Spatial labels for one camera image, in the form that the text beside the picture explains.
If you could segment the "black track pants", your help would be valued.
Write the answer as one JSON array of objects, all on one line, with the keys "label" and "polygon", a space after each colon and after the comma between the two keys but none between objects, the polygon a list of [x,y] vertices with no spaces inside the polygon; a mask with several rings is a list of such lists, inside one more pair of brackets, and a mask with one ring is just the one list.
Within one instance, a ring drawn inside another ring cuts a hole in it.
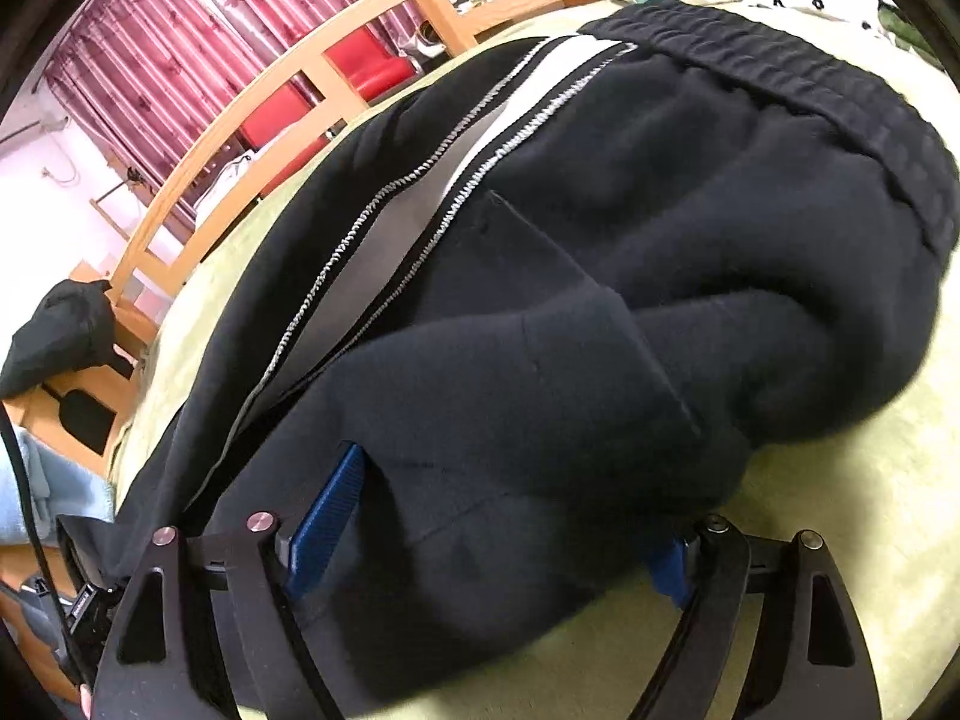
[{"label": "black track pants", "polygon": [[887,405],[958,238],[950,151],[887,83],[652,0],[521,39],[364,122],[278,216],[112,522],[226,532],[373,468],[299,616],[338,703],[539,637],[731,494]]}]

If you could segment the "light blue fleece garment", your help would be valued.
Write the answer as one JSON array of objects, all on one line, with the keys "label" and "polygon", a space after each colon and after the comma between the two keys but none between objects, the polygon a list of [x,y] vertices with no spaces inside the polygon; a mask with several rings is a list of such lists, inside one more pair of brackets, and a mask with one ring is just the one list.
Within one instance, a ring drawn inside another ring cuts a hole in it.
[{"label": "light blue fleece garment", "polygon": [[[60,515],[114,522],[114,488],[107,479],[57,454],[23,427],[14,426],[13,432],[25,461],[37,534],[44,544],[55,543],[55,525]],[[0,543],[3,546],[29,543],[7,449],[2,449]]]}]

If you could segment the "black garment on footboard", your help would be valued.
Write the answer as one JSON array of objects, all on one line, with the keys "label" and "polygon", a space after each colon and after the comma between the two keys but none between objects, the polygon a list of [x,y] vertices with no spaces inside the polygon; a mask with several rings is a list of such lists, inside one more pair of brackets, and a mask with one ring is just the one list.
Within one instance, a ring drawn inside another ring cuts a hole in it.
[{"label": "black garment on footboard", "polygon": [[109,366],[130,376],[116,351],[116,316],[107,280],[57,283],[13,333],[2,367],[2,397],[14,398],[65,372]]}]

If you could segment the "left red chair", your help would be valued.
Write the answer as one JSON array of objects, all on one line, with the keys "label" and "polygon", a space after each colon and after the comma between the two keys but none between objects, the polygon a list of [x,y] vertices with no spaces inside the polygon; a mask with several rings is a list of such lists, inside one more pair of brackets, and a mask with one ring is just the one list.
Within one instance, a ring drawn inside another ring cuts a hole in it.
[{"label": "left red chair", "polygon": [[[290,125],[296,124],[311,109],[313,105],[308,99],[304,98],[291,83],[286,83],[245,119],[244,124],[239,127],[239,138],[252,151],[259,153],[262,148],[267,148],[278,135],[285,132]],[[306,166],[319,151],[325,148],[327,143],[329,138],[325,135],[314,138],[306,148],[291,158],[271,181],[265,184],[260,195],[265,197],[268,193],[274,192],[275,188],[283,184],[286,179],[290,179],[296,171]]]}]

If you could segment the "left pink curtain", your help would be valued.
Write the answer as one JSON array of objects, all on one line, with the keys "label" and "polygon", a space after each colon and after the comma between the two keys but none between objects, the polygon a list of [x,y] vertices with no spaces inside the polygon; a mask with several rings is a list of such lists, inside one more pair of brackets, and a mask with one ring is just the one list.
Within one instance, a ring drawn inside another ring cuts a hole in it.
[{"label": "left pink curtain", "polygon": [[91,140],[158,190],[261,68],[202,0],[88,0],[44,78]]}]

